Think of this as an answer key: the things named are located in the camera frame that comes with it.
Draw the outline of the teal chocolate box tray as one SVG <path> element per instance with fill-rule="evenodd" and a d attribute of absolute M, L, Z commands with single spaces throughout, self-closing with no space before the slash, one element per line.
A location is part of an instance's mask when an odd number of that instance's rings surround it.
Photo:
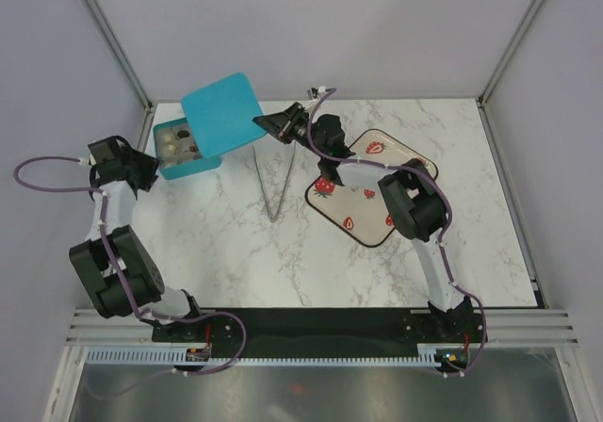
<path fill-rule="evenodd" d="M 179 131 L 188 131 L 188 138 L 179 138 Z M 172 141 L 165 142 L 162 137 L 171 135 Z M 205 156 L 186 118 L 162 122 L 153 128 L 155 156 L 159 161 L 159 172 L 169 181 L 218 168 L 222 159 L 218 156 Z"/>

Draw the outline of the teal box lid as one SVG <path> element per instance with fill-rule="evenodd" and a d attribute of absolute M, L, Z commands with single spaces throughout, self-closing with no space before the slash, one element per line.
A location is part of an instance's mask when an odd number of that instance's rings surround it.
<path fill-rule="evenodd" d="M 233 73 L 181 99 L 181 107 L 202 155 L 227 154 L 262 138 L 253 122 L 263 111 L 245 73 Z"/>

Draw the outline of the metal tweezers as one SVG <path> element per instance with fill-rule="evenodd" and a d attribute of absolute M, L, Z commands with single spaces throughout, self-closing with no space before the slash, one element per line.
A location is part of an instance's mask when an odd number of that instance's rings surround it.
<path fill-rule="evenodd" d="M 264 138 L 253 145 L 253 162 L 265 211 L 271 223 L 281 215 L 296 158 L 296 145 Z"/>

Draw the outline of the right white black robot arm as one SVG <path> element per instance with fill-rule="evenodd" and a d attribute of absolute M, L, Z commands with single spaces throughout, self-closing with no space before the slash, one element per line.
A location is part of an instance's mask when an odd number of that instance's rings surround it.
<path fill-rule="evenodd" d="M 471 297 L 456 283 L 443 245 L 452 221 L 451 207 L 426 163 L 411 156 L 404 163 L 380 163 L 355 153 L 346 143 L 341 120 L 323 114 L 317 121 L 295 103 L 286 110 L 253 118 L 253 123 L 283 144 L 293 141 L 319 157 L 320 174 L 339 187 L 379 192 L 393 227 L 410 240 L 428 286 L 431 330 L 442 341 L 463 333 L 461 312 L 472 311 Z"/>

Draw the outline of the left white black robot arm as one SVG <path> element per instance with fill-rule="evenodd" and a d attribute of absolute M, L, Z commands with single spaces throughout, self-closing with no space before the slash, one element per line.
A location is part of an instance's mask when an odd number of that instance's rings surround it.
<path fill-rule="evenodd" d="M 138 195 L 152 189 L 159 161 L 120 136 L 92 142 L 89 151 L 93 222 L 85 241 L 70 248 L 69 259 L 93 307 L 104 318 L 173 322 L 184 340 L 198 340 L 206 320 L 196 300 L 164 284 L 132 226 Z"/>

